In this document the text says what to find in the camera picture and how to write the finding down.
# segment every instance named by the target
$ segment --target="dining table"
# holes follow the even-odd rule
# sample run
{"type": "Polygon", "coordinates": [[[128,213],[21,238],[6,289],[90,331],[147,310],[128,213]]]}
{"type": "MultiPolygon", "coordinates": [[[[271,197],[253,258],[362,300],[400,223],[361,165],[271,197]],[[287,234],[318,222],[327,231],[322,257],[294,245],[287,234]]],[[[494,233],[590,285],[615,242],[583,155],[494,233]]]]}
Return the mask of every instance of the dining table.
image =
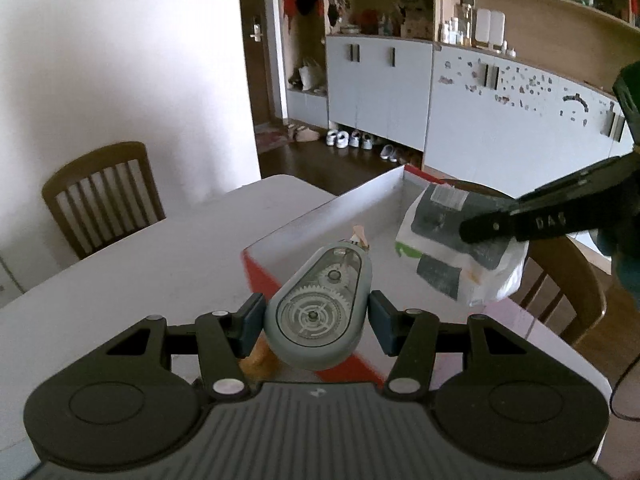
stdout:
{"type": "MultiPolygon", "coordinates": [[[[293,176],[271,176],[117,241],[0,309],[0,478],[21,478],[39,463],[22,412],[40,383],[150,314],[188,324],[236,311],[252,292],[242,250],[333,198],[293,176]]],[[[574,349],[513,302],[496,305],[487,314],[608,398],[606,378],[574,349]]]]}

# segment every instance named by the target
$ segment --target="barcode label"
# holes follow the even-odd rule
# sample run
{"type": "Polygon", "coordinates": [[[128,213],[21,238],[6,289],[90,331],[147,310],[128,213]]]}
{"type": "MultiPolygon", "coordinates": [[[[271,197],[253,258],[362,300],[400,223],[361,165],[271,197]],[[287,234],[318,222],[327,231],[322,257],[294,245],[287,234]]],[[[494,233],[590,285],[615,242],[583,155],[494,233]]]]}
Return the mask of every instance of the barcode label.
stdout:
{"type": "Polygon", "coordinates": [[[448,184],[439,184],[436,186],[436,189],[433,190],[433,193],[431,193],[431,201],[448,207],[449,209],[462,211],[462,206],[465,205],[465,200],[468,195],[468,191],[456,189],[448,184]]]}

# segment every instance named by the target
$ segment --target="white gear wheel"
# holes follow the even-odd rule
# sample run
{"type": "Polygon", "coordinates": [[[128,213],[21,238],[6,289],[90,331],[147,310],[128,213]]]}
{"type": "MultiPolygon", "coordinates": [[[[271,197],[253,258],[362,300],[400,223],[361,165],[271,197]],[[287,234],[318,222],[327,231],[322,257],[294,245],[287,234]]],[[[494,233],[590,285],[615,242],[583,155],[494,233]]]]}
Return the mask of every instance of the white gear wheel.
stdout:
{"type": "Polygon", "coordinates": [[[344,333],[350,309],[351,302],[333,288],[305,285],[292,291],[279,308],[278,324],[289,340],[321,346],[344,333]]]}
{"type": "Polygon", "coordinates": [[[320,283],[320,285],[322,286],[325,286],[326,288],[333,288],[335,290],[346,288],[347,286],[349,286],[349,274],[347,273],[346,266],[341,264],[333,264],[325,267],[318,274],[318,283],[320,283]],[[337,280],[332,280],[332,277],[329,274],[332,270],[339,273],[340,276],[337,280]]]}

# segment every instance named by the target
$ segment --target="brown door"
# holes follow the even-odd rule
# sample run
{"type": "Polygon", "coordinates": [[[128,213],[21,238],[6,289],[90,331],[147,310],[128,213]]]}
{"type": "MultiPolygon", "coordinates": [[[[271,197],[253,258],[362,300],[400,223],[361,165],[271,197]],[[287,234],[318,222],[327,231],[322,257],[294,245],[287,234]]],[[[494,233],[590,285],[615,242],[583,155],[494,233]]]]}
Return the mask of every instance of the brown door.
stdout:
{"type": "Polygon", "coordinates": [[[271,119],[264,0],[240,0],[246,76],[254,126],[271,119]]]}

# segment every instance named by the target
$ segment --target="wooden chair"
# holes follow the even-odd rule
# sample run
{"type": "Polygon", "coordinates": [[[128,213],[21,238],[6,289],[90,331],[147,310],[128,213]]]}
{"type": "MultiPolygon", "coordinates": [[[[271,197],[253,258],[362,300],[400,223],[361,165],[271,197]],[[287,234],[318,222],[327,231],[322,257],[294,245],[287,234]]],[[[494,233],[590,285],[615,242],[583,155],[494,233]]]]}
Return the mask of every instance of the wooden chair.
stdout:
{"type": "Polygon", "coordinates": [[[80,259],[165,218],[142,142],[76,158],[47,180],[42,197],[80,259]]]}
{"type": "MultiPolygon", "coordinates": [[[[446,182],[466,191],[506,197],[473,182],[446,182]]],[[[591,264],[567,236],[529,243],[520,288],[511,299],[570,345],[606,311],[605,295],[591,264]]]]}

